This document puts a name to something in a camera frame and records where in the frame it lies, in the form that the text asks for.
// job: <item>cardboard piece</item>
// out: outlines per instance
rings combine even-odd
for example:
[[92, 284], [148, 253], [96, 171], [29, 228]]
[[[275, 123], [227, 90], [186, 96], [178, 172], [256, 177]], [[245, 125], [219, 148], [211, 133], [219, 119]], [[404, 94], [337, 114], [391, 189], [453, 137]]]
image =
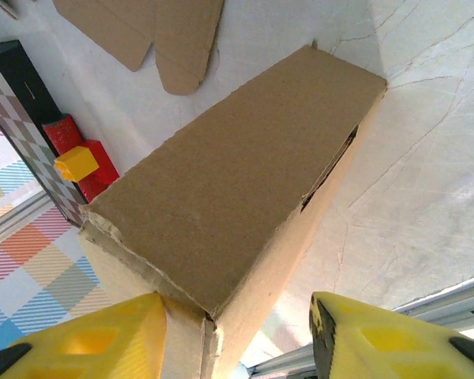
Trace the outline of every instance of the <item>cardboard piece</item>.
[[19, 18], [19, 15], [16, 10], [12, 6], [10, 6], [10, 4], [5, 0], [0, 0], [0, 9], [3, 10], [7, 16], [13, 18], [14, 20], [17, 20]]
[[205, 314], [201, 377], [228, 377], [310, 244], [384, 79], [304, 47], [233, 92], [83, 212], [107, 293]]
[[205, 77], [223, 0], [53, 0], [57, 11], [132, 71], [155, 43], [167, 92], [188, 95]]
[[165, 91], [189, 95], [204, 80], [223, 0], [157, 0], [156, 67]]

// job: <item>yellow block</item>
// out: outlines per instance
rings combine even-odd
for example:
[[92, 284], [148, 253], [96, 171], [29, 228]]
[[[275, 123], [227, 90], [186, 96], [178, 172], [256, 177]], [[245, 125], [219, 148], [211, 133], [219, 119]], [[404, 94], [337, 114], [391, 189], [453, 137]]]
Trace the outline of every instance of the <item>yellow block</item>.
[[55, 168], [60, 171], [62, 178], [71, 182], [79, 182], [98, 167], [92, 152], [83, 146], [76, 146], [55, 159]]
[[0, 379], [160, 378], [166, 335], [160, 295], [142, 295], [16, 341], [32, 349]]
[[318, 376], [326, 379], [474, 379], [474, 360], [452, 341], [454, 330], [315, 292], [310, 328]]

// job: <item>colorful checkered mat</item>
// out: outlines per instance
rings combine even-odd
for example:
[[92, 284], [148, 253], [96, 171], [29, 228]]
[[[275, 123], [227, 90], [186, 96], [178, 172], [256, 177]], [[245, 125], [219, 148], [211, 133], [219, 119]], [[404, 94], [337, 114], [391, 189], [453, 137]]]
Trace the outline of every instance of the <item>colorful checkered mat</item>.
[[0, 216], [40, 191], [42, 187], [0, 130]]
[[109, 305], [77, 228], [54, 205], [0, 243], [0, 349]]
[[82, 225], [79, 205], [85, 204], [85, 200], [73, 183], [64, 180], [55, 170], [55, 154], [1, 74], [0, 128], [66, 217]]

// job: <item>white surface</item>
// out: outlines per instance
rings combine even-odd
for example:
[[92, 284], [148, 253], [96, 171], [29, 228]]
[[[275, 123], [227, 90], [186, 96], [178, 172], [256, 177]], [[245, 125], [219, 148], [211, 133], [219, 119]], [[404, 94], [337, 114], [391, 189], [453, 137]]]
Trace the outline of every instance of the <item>white surface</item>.
[[312, 291], [390, 308], [474, 276], [474, 0], [227, 0], [209, 77], [187, 97], [161, 88], [152, 51], [131, 73], [49, 0], [16, 3], [19, 21], [0, 12], [0, 40], [20, 38], [58, 105], [104, 143], [120, 173], [313, 38], [389, 80], [247, 365], [276, 350], [264, 335], [283, 350], [310, 339]]

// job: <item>toy block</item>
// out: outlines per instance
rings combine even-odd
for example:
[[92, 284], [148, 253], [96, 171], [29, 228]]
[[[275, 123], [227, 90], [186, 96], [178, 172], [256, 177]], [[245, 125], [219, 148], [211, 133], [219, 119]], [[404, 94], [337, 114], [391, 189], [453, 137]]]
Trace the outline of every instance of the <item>toy block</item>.
[[88, 203], [91, 203], [92, 200], [100, 195], [103, 191], [108, 188], [107, 184], [103, 184], [95, 176], [95, 172], [92, 172], [86, 178], [83, 178], [79, 181], [78, 185], [82, 193], [85, 195]]
[[59, 155], [83, 143], [81, 133], [69, 114], [64, 114], [63, 118], [57, 122], [44, 125], [43, 129]]
[[89, 148], [95, 157], [96, 162], [99, 165], [99, 169], [95, 171], [95, 176], [99, 182], [110, 185], [119, 178], [119, 174], [116, 171], [114, 164], [112, 164], [109, 155], [100, 141], [86, 140], [81, 144], [81, 146]]
[[62, 178], [79, 182], [98, 170], [99, 165], [89, 148], [76, 146], [56, 158], [55, 167], [61, 172]]

